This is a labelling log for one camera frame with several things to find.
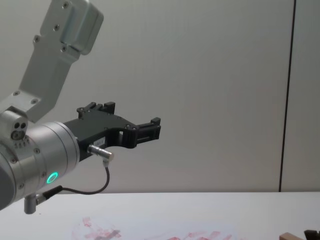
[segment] white table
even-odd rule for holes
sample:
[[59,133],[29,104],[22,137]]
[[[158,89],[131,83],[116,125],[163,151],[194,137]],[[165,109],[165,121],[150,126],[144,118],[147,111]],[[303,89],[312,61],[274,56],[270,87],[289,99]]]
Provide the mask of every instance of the white table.
[[62,194],[33,215],[24,214],[20,200],[0,211],[0,239],[65,239],[74,222],[101,213],[108,219],[231,224],[247,240],[278,240],[285,232],[303,238],[306,229],[320,230],[320,192]]

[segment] black cable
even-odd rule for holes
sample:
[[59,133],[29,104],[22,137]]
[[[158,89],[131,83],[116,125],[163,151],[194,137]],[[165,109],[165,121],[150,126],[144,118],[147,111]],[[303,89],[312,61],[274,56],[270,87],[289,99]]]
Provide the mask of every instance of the black cable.
[[69,191],[69,192],[72,192],[72,193],[75,193],[75,194],[82,194],[82,195],[94,195],[94,194],[99,194],[101,193],[103,190],[105,190],[108,185],[109,185],[109,182],[110,182],[110,172],[109,172],[109,168],[106,167],[105,168],[105,171],[106,171],[106,183],[105,185],[100,188],[99,190],[97,191],[79,191],[79,190],[75,190],[75,189],[71,189],[71,188],[67,188],[67,187],[63,187],[62,190],[63,191]]

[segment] label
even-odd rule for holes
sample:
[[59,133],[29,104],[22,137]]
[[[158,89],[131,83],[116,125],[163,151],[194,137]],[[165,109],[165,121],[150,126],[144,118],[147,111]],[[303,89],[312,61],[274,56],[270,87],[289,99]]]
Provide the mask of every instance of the label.
[[101,147],[106,143],[106,137],[104,136],[103,138],[98,139],[97,141],[93,142],[93,145],[96,147]]

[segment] black bracket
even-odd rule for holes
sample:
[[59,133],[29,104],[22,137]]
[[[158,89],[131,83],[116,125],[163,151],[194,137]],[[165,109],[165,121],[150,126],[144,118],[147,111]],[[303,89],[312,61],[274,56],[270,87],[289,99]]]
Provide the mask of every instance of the black bracket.
[[68,121],[65,125],[77,137],[80,148],[80,161],[91,156],[88,146],[94,144],[100,148],[112,146],[133,149],[137,144],[159,139],[161,119],[156,117],[149,123],[135,125],[115,115],[116,104],[90,103],[80,107],[78,119]]

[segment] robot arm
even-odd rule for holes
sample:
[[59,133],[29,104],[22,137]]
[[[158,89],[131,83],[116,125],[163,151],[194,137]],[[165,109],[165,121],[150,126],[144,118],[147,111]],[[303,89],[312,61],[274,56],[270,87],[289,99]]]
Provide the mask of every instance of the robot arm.
[[19,89],[0,102],[0,210],[25,198],[32,214],[63,188],[35,192],[80,161],[101,156],[109,173],[114,156],[105,148],[131,149],[159,138],[160,118],[135,125],[114,115],[114,102],[92,102],[77,109],[78,119],[28,128],[55,106],[71,64],[91,51],[103,18],[88,0],[52,0]]

